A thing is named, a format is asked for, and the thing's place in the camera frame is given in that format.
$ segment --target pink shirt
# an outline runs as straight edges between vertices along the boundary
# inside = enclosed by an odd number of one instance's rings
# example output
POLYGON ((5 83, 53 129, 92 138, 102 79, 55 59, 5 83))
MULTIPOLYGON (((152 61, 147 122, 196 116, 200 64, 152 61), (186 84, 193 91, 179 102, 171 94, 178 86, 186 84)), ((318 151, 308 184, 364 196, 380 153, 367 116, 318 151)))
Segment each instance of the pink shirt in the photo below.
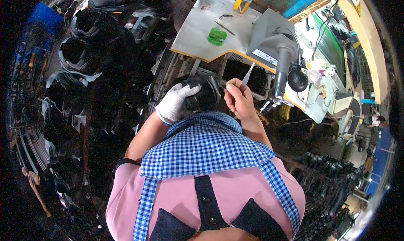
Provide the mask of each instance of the pink shirt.
MULTIPOLYGON (((292 195, 301 222, 306 205, 303 189, 286 171, 279 158, 273 158, 271 161, 292 195)), ((275 219, 286 236, 292 239, 290 220, 258 167, 220 171, 210 174, 209 177, 220 213, 226 223, 230 224, 248 200, 253 198, 260 208, 275 219)), ((116 170, 114 187, 106 211, 108 228, 116 241, 132 240, 144 180, 144 177, 140 177, 140 167, 137 165, 126 163, 116 170)), ((149 222, 148 238, 157 221, 159 208, 173 214, 189 227, 199 230, 201 221, 194 176, 169 178, 159 182, 149 222)))

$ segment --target white work glove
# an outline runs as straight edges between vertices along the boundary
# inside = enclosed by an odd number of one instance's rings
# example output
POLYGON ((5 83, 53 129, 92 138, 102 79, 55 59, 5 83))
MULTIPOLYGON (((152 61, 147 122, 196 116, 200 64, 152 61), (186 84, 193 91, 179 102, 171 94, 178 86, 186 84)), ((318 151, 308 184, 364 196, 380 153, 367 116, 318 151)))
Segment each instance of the white work glove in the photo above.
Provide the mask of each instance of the white work glove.
POLYGON ((166 124, 173 124, 177 122, 182 115, 182 105, 185 98, 192 96, 201 90, 202 86, 190 88, 189 85, 185 87, 178 83, 172 87, 155 107, 157 116, 166 124))

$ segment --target gray machine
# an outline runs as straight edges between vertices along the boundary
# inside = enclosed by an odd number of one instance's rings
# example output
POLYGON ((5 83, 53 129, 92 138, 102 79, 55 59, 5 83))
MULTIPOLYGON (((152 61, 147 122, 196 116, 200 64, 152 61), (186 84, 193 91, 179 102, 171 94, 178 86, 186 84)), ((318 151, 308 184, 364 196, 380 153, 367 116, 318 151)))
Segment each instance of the gray machine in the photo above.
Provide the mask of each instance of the gray machine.
POLYGON ((296 40, 295 26, 277 12, 267 9, 254 23, 247 56, 271 68, 276 67, 274 86, 270 89, 261 113, 283 101, 290 62, 299 59, 300 65, 302 52, 296 40))

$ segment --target label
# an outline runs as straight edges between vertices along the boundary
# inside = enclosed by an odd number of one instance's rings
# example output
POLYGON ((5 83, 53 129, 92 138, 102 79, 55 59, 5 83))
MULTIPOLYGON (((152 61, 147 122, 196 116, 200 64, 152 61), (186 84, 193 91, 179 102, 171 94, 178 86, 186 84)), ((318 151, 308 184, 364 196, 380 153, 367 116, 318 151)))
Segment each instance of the label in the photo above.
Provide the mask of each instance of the label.
POLYGON ((265 52, 263 52, 263 51, 260 51, 259 49, 256 49, 256 50, 253 51, 252 53, 253 53, 254 55, 259 56, 260 58, 262 58, 262 59, 264 59, 264 60, 270 62, 270 63, 273 64, 274 66, 277 66, 277 65, 278 65, 278 61, 277 61, 275 58, 269 56, 267 53, 265 53, 265 52))

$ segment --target yellow warning sign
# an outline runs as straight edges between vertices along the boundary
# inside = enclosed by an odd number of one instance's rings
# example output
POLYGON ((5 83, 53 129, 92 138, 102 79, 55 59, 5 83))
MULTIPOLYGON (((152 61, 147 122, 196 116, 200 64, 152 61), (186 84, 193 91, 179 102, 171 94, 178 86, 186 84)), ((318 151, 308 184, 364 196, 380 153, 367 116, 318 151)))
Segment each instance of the yellow warning sign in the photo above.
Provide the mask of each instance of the yellow warning sign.
POLYGON ((356 5, 355 9, 356 9, 357 14, 360 17, 360 2, 356 5))

